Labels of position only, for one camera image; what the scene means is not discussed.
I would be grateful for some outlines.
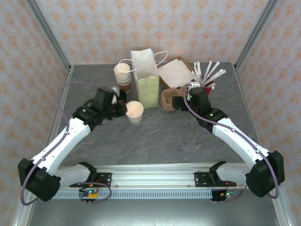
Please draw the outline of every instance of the orange patterned wall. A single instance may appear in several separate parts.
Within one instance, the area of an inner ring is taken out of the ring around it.
[[[45,146],[65,70],[24,0],[2,0],[0,21],[0,225],[10,226],[17,165]]]
[[[37,0],[70,64],[114,64],[151,47],[235,62],[268,0]]]
[[[284,186],[301,222],[299,1],[280,0],[239,74],[260,143],[284,156]]]

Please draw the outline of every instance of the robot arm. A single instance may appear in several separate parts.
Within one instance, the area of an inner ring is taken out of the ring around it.
[[[263,159],[263,156],[272,166],[277,183],[281,184],[284,181],[282,155],[278,151],[271,153],[252,141],[233,124],[223,111],[212,108],[205,89],[200,88],[197,82],[190,83],[187,100],[189,100],[187,102],[188,105],[197,115],[207,121],[215,122],[215,124],[212,124],[197,118],[199,125],[227,143],[247,165],[246,167],[242,167],[226,163],[225,161],[218,162],[209,169],[209,177],[214,184],[218,181],[232,181],[247,185],[259,197],[265,196],[275,188],[275,183],[270,168]],[[175,109],[181,108],[183,111],[187,111],[188,108],[183,103],[183,97],[173,98],[173,107]]]
[[[126,93],[120,92],[116,87],[98,89],[94,99],[85,102],[72,115],[68,130],[65,127],[42,152],[30,161],[22,159],[19,162],[18,171],[21,185],[28,177],[30,170],[36,167],[33,173],[29,175],[25,188],[46,202],[60,188],[87,180],[93,181],[92,177],[96,174],[96,168],[88,163],[80,162],[75,167],[60,170],[58,167],[75,145],[97,125],[100,125],[103,120],[111,120],[125,115],[127,111],[125,102]],[[55,145],[57,147],[48,156],[45,156]]]

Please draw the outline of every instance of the white paper cup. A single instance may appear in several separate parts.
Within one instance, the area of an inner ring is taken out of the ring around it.
[[[121,83],[126,83],[126,82],[129,82],[129,81],[131,81],[132,80],[132,77],[131,76],[129,76],[129,77],[127,77],[127,78],[117,78],[116,77],[116,81],[117,82],[121,82]]]
[[[127,74],[124,74],[124,75],[119,75],[119,74],[116,74],[115,73],[115,77],[116,78],[121,78],[121,79],[124,79],[124,78],[127,78],[127,77],[131,77],[131,73],[127,73]]]
[[[131,74],[129,71],[131,70],[130,66],[125,63],[120,63],[114,67],[114,73],[116,77],[126,77]]]
[[[118,85],[121,85],[121,86],[126,86],[128,84],[131,84],[132,83],[132,80],[129,80],[129,81],[126,81],[126,82],[120,82],[120,81],[116,81]]]
[[[133,125],[139,125],[144,111],[143,105],[138,101],[130,101],[127,105],[127,117]]]
[[[126,93],[128,93],[128,92],[131,91],[131,89],[132,89],[132,84],[131,84],[131,83],[129,83],[129,84],[127,84],[127,85],[120,85],[120,84],[119,84],[119,87],[120,87],[121,90],[123,90],[123,91],[125,91]]]

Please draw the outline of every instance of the aluminum frame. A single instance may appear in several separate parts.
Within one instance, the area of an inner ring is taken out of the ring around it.
[[[152,164],[152,165],[112,165],[98,166],[98,172],[113,173],[111,188],[115,192],[124,191],[125,193],[149,193],[152,191],[165,192],[195,192],[208,191],[213,187],[196,188],[194,184],[194,172],[208,171],[214,163],[176,163],[176,164]],[[244,163],[234,163],[237,165],[245,165]],[[78,188],[65,188],[59,192],[77,191]],[[32,194],[26,194],[26,200],[32,200]],[[296,226],[292,217],[288,203],[286,202],[286,194],[280,187],[279,198],[273,200],[276,215],[280,226]],[[19,206],[13,226],[25,226],[28,222],[32,205]]]
[[[70,69],[67,71],[67,74],[65,75],[65,80],[63,82],[63,85],[65,85],[65,84],[67,84],[71,81],[73,69],[74,69],[74,65],[71,65]],[[66,86],[60,94],[60,99],[59,99],[58,104],[60,106],[62,106],[62,109],[64,108],[64,105],[65,105],[65,102],[66,102],[68,89],[69,89],[69,86]],[[55,115],[54,115],[54,118],[53,118],[53,121],[52,121],[49,136],[48,136],[48,139],[47,139],[47,145],[49,145],[51,143],[51,141],[53,141],[54,138],[57,136],[59,128],[60,128],[61,119],[62,119],[62,113],[60,112],[59,108],[57,107],[56,110],[55,110]]]
[[[260,36],[261,31],[263,30],[265,24],[269,20],[269,17],[274,12],[276,5],[278,4],[279,0],[270,0],[263,11],[259,21],[257,22],[254,30],[252,31],[248,41],[246,42],[245,47],[243,48],[240,56],[238,57],[237,62],[235,63],[235,69],[238,71],[242,65],[244,64],[247,56],[251,52],[255,42],[257,41],[258,37]]]
[[[58,58],[60,59],[62,65],[66,68],[70,68],[70,64],[62,51],[60,45],[58,44],[54,34],[52,33],[49,24],[47,23],[46,19],[44,18],[37,2],[35,0],[26,0],[29,8],[32,10],[32,13],[36,17],[37,21],[39,22],[41,29],[44,31],[46,37],[48,38],[50,44],[52,45],[54,51],[56,52]]]
[[[249,120],[250,120],[250,123],[251,123],[251,126],[252,126],[253,133],[254,133],[254,135],[256,137],[255,142],[259,143],[259,140],[258,140],[258,137],[257,137],[257,130],[256,130],[255,126],[254,126],[253,119],[252,119],[251,113],[250,113],[250,108],[249,108],[248,102],[246,101],[246,96],[245,96],[245,93],[244,93],[244,90],[243,90],[243,87],[242,87],[242,84],[241,84],[241,81],[240,81],[240,78],[239,78],[239,72],[235,68],[234,65],[233,65],[233,69],[234,69],[234,74],[235,74],[235,77],[236,77],[236,80],[237,80],[237,83],[238,83],[238,87],[239,87],[241,96],[243,98],[243,101],[244,101],[244,104],[245,104],[245,107],[246,107],[246,112],[248,114],[248,117],[249,117]]]

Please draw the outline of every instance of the gray countertop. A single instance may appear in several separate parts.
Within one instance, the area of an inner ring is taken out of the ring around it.
[[[71,81],[84,81],[97,86],[117,86],[115,65],[77,65]],[[204,72],[207,63],[201,65]],[[217,70],[227,72],[219,77],[209,94],[212,107],[223,110],[244,133],[255,140],[246,107],[231,63],[221,63]],[[160,93],[164,90],[160,84]],[[64,110],[71,116],[77,107],[95,95],[95,90],[71,85]],[[135,100],[134,87],[128,100]],[[166,112],[161,104],[145,109],[140,125],[132,125],[128,118],[114,119],[96,127],[81,140],[65,158],[63,165],[86,161],[92,165],[156,164],[180,162],[242,161],[222,140],[200,127],[188,112]]]

